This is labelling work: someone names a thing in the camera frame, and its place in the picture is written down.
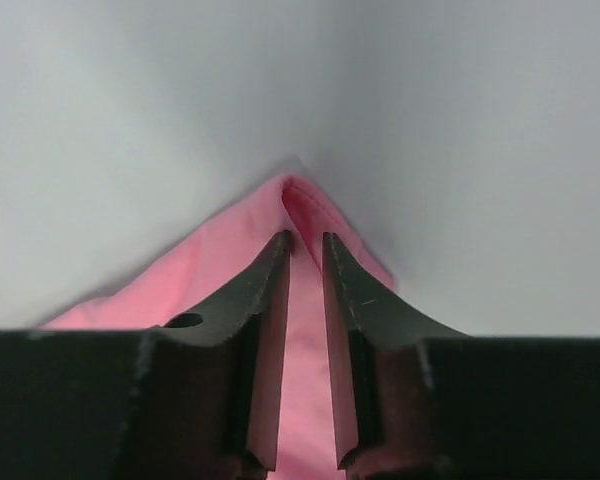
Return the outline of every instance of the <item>white surface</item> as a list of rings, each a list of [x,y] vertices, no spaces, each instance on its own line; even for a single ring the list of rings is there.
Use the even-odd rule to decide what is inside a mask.
[[[0,325],[298,153],[472,333],[600,334],[600,1],[0,3]]]

